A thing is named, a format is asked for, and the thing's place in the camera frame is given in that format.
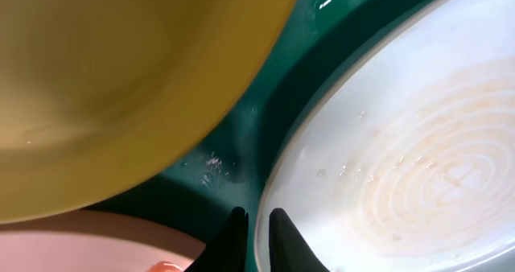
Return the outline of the yellow plate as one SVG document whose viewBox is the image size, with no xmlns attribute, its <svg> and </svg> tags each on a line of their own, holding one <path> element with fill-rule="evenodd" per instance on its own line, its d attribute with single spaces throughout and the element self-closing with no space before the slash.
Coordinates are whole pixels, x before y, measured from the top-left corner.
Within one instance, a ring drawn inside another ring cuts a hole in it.
<svg viewBox="0 0 515 272">
<path fill-rule="evenodd" d="M 1 221 L 157 174 L 237 103 L 296 0 L 1 0 Z"/>
</svg>

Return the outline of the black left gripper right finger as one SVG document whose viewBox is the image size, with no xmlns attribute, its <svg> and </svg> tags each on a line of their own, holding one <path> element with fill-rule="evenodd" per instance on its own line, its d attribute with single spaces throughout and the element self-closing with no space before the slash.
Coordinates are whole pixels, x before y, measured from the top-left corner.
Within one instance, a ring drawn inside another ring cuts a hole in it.
<svg viewBox="0 0 515 272">
<path fill-rule="evenodd" d="M 271 272 L 329 272 L 282 208 L 270 214 L 269 255 Z"/>
</svg>

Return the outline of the light blue plate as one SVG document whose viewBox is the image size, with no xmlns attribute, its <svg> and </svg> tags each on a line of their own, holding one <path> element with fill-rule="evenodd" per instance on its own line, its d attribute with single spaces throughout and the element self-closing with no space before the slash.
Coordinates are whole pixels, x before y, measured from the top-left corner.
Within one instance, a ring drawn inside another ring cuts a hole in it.
<svg viewBox="0 0 515 272">
<path fill-rule="evenodd" d="M 514 268 L 514 0 L 430 0 L 305 115 L 267 180 L 330 271 Z"/>
</svg>

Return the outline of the teal serving tray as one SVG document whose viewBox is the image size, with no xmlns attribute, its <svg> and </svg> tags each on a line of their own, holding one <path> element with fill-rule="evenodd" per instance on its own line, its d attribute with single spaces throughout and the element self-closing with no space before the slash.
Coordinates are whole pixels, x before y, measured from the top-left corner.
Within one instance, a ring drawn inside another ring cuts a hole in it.
<svg viewBox="0 0 515 272">
<path fill-rule="evenodd" d="M 290 131 L 380 39 L 432 0 L 298 0 L 243 97 L 192 151 L 153 178 L 93 205 L 187 233 L 206 244 L 235 207 L 251 219 Z M 245 271 L 259 271 L 252 230 Z"/>
</svg>

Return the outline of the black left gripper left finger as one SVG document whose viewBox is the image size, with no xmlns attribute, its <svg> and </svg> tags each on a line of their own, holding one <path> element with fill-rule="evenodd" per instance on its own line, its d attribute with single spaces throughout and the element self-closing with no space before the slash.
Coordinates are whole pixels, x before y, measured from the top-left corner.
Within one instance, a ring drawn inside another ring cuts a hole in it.
<svg viewBox="0 0 515 272">
<path fill-rule="evenodd" d="M 249 215 L 235 207 L 216 237 L 184 272 L 244 272 Z"/>
</svg>

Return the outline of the pink white plate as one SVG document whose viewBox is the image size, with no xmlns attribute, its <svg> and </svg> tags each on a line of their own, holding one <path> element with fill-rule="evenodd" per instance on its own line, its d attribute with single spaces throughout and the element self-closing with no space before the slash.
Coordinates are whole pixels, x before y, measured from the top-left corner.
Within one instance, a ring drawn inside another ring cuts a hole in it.
<svg viewBox="0 0 515 272">
<path fill-rule="evenodd" d="M 148 220 L 79 210 L 1 226 L 1 271 L 185 270 L 205 244 Z"/>
</svg>

